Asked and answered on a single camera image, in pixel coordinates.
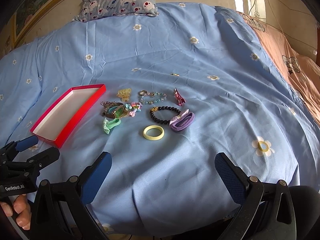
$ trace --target purple hair tie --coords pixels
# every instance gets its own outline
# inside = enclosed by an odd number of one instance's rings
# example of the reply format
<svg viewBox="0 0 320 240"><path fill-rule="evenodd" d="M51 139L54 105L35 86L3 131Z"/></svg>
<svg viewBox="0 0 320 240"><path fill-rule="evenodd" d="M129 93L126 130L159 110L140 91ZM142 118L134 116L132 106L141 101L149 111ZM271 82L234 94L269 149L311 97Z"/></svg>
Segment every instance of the purple hair tie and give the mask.
<svg viewBox="0 0 320 240"><path fill-rule="evenodd" d="M174 131L181 131L185 128L187 128L193 121L195 117L195 114L190 112L189 109L187 109L185 112L179 114L178 116L175 116L170 120L169 126Z"/></svg>

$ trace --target hair accessory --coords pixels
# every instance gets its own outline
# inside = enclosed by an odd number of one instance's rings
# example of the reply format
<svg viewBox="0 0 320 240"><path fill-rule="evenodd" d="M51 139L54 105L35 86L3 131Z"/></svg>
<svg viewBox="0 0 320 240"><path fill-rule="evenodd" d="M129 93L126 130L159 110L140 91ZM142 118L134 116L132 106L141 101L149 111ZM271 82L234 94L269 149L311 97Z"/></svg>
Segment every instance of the hair accessory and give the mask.
<svg viewBox="0 0 320 240"><path fill-rule="evenodd" d="M189 112L189 109L187 109L183 113L180 113L179 115L173 117L169 122L169 126L176 132L181 131L187 128L192 123L194 117L195 114Z"/></svg>
<svg viewBox="0 0 320 240"><path fill-rule="evenodd" d="M177 88L175 88L173 90L173 93L174 93L176 100L178 101L178 104L177 104L178 106L182 106L182 104L186 103L186 101L183 99L183 97L179 94Z"/></svg>
<svg viewBox="0 0 320 240"><path fill-rule="evenodd" d="M103 101L101 103L105 109L102 112L102 116L108 118L121 118L126 112L122 103L116 103L115 101L111 103L110 101Z"/></svg>
<svg viewBox="0 0 320 240"><path fill-rule="evenodd" d="M143 96L144 94L148 93L147 90L141 90L138 94L140 96Z"/></svg>
<svg viewBox="0 0 320 240"><path fill-rule="evenodd" d="M114 128L115 126L119 125L121 120L119 118L115 118L111 121L108 121L106 118L103 120L102 128L106 134L110 133L110 129Z"/></svg>
<svg viewBox="0 0 320 240"><path fill-rule="evenodd" d="M145 102L144 101L144 97L145 96L150 96L151 98L152 97L155 97L155 96L162 96L160 99L156 99L156 100L150 100L148 102ZM142 96L141 96L141 99L140 99L140 102L143 103L143 104L149 104L149 105L152 105L153 103L157 103L157 102L160 102L160 101L164 101L167 99L167 95L164 94L164 93L158 93L158 92L152 92L152 93L144 93Z"/></svg>
<svg viewBox="0 0 320 240"><path fill-rule="evenodd" d="M158 135L158 136L150 136L150 135L147 135L147 131L149 131L150 129L158 129L161 131L161 134ZM147 140L151 140L151 141L156 141L156 140L160 140L163 136L164 136L164 130L161 126L159 125L150 125L148 127L146 127L144 130L143 130L143 136L144 138L146 138Z"/></svg>
<svg viewBox="0 0 320 240"><path fill-rule="evenodd" d="M117 97L121 98L122 102L128 102L131 95L131 88L121 89L117 93Z"/></svg>
<svg viewBox="0 0 320 240"><path fill-rule="evenodd" d="M175 107L171 107L171 106L156 106L150 109L150 116L153 119L153 121L160 123L160 124L169 124L169 120L161 120L155 117L154 112L155 111L160 111L160 110L171 110L171 111L175 111L178 114L181 113L181 111Z"/></svg>
<svg viewBox="0 0 320 240"><path fill-rule="evenodd" d="M136 112L141 112L141 106L140 102L132 102L131 104L125 104L125 110L129 111L129 115L134 117Z"/></svg>

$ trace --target pillow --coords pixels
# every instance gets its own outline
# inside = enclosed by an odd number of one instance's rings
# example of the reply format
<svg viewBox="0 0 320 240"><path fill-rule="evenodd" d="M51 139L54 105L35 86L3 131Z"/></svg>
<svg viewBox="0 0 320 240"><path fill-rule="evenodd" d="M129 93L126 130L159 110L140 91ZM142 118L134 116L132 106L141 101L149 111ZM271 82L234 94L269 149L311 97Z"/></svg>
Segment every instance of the pillow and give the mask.
<svg viewBox="0 0 320 240"><path fill-rule="evenodd" d="M87 22L109 16L145 15L157 16L155 0L82 0L82 10L78 17Z"/></svg>

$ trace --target blue bedsheet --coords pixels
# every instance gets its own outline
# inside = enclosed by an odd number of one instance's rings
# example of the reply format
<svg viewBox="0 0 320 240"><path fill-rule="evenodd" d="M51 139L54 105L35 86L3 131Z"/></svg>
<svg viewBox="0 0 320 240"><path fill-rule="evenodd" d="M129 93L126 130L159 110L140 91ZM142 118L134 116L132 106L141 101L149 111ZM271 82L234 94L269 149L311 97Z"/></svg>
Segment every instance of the blue bedsheet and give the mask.
<svg viewBox="0 0 320 240"><path fill-rule="evenodd" d="M219 152L261 181L319 190L319 127L242 17L197 3L158 7L153 18L72 22L5 56L0 145L30 136L34 122L70 87L105 83L107 93L38 182L65 181L110 152L112 168L89 206L108 232L161 237L227 215L236 205L214 168ZM183 107L175 105L175 87L187 101ZM125 88L132 88L131 101L140 90L166 93L156 106L189 108L195 120L181 132L162 125L164 138L149 141L142 131L154 123L144 105L106 135L100 103L119 101L117 91ZM170 119L172 112L156 115ZM48 147L39 142L16 160Z"/></svg>

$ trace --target human hand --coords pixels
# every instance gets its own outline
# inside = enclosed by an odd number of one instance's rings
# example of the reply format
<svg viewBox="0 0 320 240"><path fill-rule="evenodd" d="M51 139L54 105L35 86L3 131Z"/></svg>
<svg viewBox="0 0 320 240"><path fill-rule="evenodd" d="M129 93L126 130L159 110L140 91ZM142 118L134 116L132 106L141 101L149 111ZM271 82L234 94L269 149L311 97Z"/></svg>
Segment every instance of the human hand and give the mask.
<svg viewBox="0 0 320 240"><path fill-rule="evenodd" d="M0 202L0 205L7 217L11 217L13 215L12 209L7 203ZM17 224L24 230L29 230L31 222L31 210L26 194L20 195L16 198L13 203L13 208L15 212L19 214L16 219Z"/></svg>

